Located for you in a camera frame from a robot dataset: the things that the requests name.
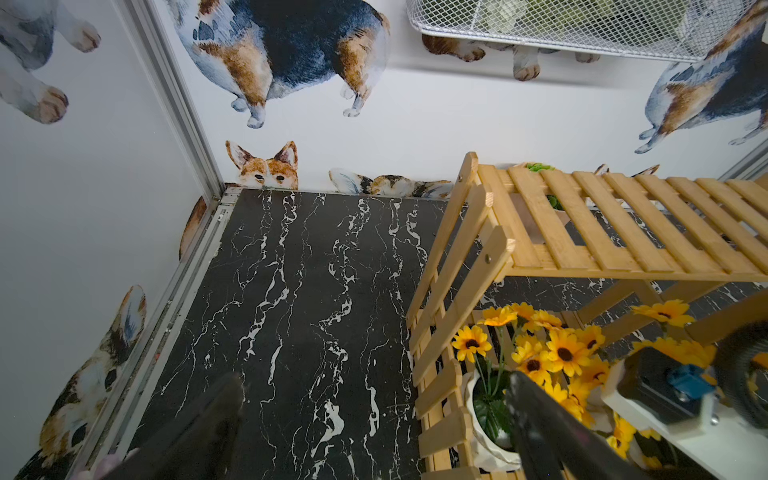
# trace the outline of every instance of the metal mesh shelf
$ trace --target metal mesh shelf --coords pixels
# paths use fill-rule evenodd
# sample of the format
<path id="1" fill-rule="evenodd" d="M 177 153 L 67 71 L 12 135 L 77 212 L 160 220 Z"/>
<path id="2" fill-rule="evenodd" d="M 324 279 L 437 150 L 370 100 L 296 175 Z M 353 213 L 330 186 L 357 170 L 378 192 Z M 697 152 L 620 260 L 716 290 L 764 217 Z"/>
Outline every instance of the metal mesh shelf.
<path id="1" fill-rule="evenodd" d="M 700 61 L 755 0 L 407 0 L 421 33 Z"/>

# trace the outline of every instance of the dog paw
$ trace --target dog paw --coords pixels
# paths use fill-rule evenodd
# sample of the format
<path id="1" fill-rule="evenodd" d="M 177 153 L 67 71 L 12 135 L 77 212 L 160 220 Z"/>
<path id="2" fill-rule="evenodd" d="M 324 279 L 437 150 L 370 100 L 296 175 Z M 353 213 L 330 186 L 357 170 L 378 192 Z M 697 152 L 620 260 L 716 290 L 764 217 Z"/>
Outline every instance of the dog paw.
<path id="1" fill-rule="evenodd" d="M 576 61 L 579 63 L 595 63 L 598 60 L 600 60 L 600 55 L 584 53 L 582 51 L 576 52 Z"/>
<path id="2" fill-rule="evenodd" d="M 245 111 L 248 110 L 248 102 L 245 101 L 245 98 L 235 98 L 232 103 L 230 104 L 232 108 L 235 109 L 235 111 Z"/>
<path id="3" fill-rule="evenodd" d="M 96 49 L 101 43 L 96 27 L 88 22 L 80 22 L 74 29 L 73 35 L 68 39 L 73 47 L 79 51 L 89 52 Z"/>
<path id="4" fill-rule="evenodd" d="M 256 117 L 251 117 L 248 119 L 248 123 L 246 124 L 250 128 L 261 128 L 264 126 L 264 120 L 259 120 Z"/>
<path id="5" fill-rule="evenodd" d="M 52 124 L 64 117 L 68 105 L 69 100 L 63 91 L 48 87 L 28 115 L 42 124 Z"/>
<path id="6" fill-rule="evenodd" d="M 541 67 L 539 64 L 529 65 L 528 67 L 521 68 L 520 70 L 516 71 L 515 78 L 517 78 L 519 81 L 533 80 L 538 76 L 540 72 Z"/>

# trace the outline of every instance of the artificial sunflower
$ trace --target artificial sunflower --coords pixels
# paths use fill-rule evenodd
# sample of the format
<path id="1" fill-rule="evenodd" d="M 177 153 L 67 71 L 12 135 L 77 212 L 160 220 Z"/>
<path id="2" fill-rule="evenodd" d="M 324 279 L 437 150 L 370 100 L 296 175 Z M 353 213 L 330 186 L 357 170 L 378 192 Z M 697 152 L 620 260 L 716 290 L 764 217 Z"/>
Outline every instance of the artificial sunflower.
<path id="1" fill-rule="evenodd" d="M 646 439 L 653 439 L 657 442 L 661 441 L 661 434 L 653 429 L 646 429 L 646 430 L 640 430 L 637 433 L 639 433 L 642 437 L 645 437 Z"/>
<path id="2" fill-rule="evenodd" d="M 596 385 L 594 383 L 584 382 L 580 378 L 572 379 L 568 384 L 568 394 L 573 397 L 575 402 L 582 408 L 586 408 L 587 399 L 592 393 L 592 389 Z"/>
<path id="3" fill-rule="evenodd" d="M 606 439 L 611 448 L 624 460 L 627 459 L 627 452 L 629 451 L 629 442 L 623 442 L 617 439 L 613 435 Z"/>
<path id="4" fill-rule="evenodd" d="M 523 302 L 521 304 L 513 303 L 509 306 L 512 308 L 512 311 L 518 314 L 518 318 L 522 317 L 528 321 L 531 320 L 533 317 L 533 314 L 536 313 L 536 310 L 533 310 L 532 305 L 528 305 L 526 302 Z"/>
<path id="5" fill-rule="evenodd" d="M 583 330 L 576 330 L 576 338 L 587 346 L 587 350 L 590 353 L 594 353 L 595 350 L 605 343 L 603 329 L 597 325 L 590 325 Z"/>
<path id="6" fill-rule="evenodd" d="M 531 316 L 531 321 L 536 325 L 543 326 L 547 330 L 550 330 L 553 327 L 560 328 L 563 326 L 563 321 L 549 313 L 547 310 L 537 310 L 536 313 Z"/>
<path id="7" fill-rule="evenodd" d="M 468 326 L 460 329 L 456 336 L 453 337 L 453 340 L 451 345 L 458 350 L 456 359 L 459 362 L 468 359 L 470 362 L 475 363 L 475 353 L 485 356 L 485 353 L 493 348 L 491 343 L 488 342 L 488 335 L 483 333 L 477 325 L 471 329 Z"/>
<path id="8" fill-rule="evenodd" d="M 581 367 L 590 364 L 589 350 L 576 339 L 576 335 L 552 330 L 549 338 L 551 340 L 547 342 L 547 348 L 551 363 L 550 372 L 562 370 L 567 376 L 580 375 Z"/>
<path id="9" fill-rule="evenodd" d="M 595 386 L 605 384 L 608 380 L 608 372 L 611 370 L 611 366 L 605 360 L 601 360 L 598 356 L 592 356 L 588 366 L 581 369 L 582 382 L 588 382 Z"/>
<path id="10" fill-rule="evenodd" d="M 519 372 L 523 372 L 529 379 L 533 380 L 538 386 L 546 386 L 552 384 L 552 377 L 547 371 L 549 361 L 546 360 L 547 353 L 541 352 L 537 355 L 530 356 L 523 362 L 520 362 L 518 367 Z"/>
<path id="11" fill-rule="evenodd" d="M 482 311 L 483 320 L 478 323 L 484 323 L 487 326 L 504 326 L 512 322 L 512 326 L 518 325 L 518 314 L 510 306 L 502 308 L 488 308 Z"/>
<path id="12" fill-rule="evenodd" d="M 638 315 L 649 316 L 660 322 L 669 323 L 672 326 L 686 326 L 688 323 L 696 321 L 690 315 L 684 315 L 688 311 L 689 305 L 683 303 L 683 300 L 668 300 L 664 303 L 655 303 L 653 306 L 640 305 L 632 306 L 631 309 Z"/>

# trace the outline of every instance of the corgi wall decal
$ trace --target corgi wall decal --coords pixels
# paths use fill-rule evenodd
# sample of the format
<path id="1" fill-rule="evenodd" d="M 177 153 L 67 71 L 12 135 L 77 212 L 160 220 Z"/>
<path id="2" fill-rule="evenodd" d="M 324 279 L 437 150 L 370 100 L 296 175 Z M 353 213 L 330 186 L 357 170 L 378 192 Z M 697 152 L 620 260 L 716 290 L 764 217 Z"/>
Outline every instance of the corgi wall decal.
<path id="1" fill-rule="evenodd" d="M 414 181 L 400 175 L 379 175 L 369 178 L 342 168 L 328 172 L 336 189 L 343 194 L 367 194 L 382 197 L 449 198 L 453 183 L 447 180 L 434 182 Z"/>
<path id="2" fill-rule="evenodd" d="M 698 63 L 676 62 L 661 74 L 645 105 L 651 128 L 640 134 L 644 154 L 669 134 L 760 111 L 739 145 L 768 128 L 768 45 L 762 41 L 768 0 L 758 0 Z"/>
<path id="3" fill-rule="evenodd" d="M 0 98 L 42 124 L 61 120 L 69 105 L 67 95 L 39 81 L 31 71 L 48 63 L 57 31 L 83 52 L 98 47 L 101 37 L 93 25 L 75 18 L 60 0 L 0 3 Z"/>
<path id="4" fill-rule="evenodd" d="M 362 0 L 167 0 L 176 32 L 231 107 L 264 124 L 266 101 L 339 75 L 356 117 L 384 71 L 389 21 Z"/>
<path id="5" fill-rule="evenodd" d="M 226 142 L 227 153 L 240 171 L 238 184 L 249 188 L 299 190 L 299 156 L 296 144 L 288 142 L 274 158 L 254 157 L 240 145 Z"/>
<path id="6" fill-rule="evenodd" d="M 74 457 L 91 432 L 115 381 L 144 331 L 147 298 L 138 285 L 123 297 L 94 354 L 69 379 L 40 431 L 40 450 L 16 480 L 64 480 Z"/>

